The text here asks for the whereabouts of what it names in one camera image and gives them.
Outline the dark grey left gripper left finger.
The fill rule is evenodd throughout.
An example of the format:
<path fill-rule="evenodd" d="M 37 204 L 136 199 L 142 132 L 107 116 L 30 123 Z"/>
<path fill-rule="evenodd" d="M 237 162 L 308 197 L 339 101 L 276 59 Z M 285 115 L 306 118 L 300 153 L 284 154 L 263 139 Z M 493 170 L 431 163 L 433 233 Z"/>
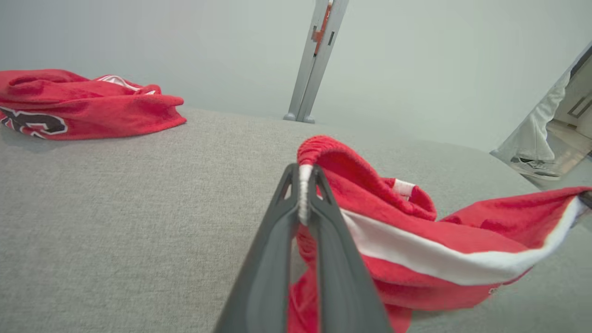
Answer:
<path fill-rule="evenodd" d="M 289 164 L 218 318 L 216 333 L 288 331 L 290 254 L 298 230 L 298 165 Z"/>

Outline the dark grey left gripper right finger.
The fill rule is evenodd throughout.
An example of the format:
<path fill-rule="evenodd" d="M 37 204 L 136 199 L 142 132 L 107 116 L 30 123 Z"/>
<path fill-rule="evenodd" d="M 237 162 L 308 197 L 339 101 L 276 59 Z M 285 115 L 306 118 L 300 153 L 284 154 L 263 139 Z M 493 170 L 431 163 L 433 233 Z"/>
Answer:
<path fill-rule="evenodd" d="M 317 248 L 318 331 L 390 333 L 376 286 L 317 165 L 308 180 L 308 210 L 308 229 Z"/>

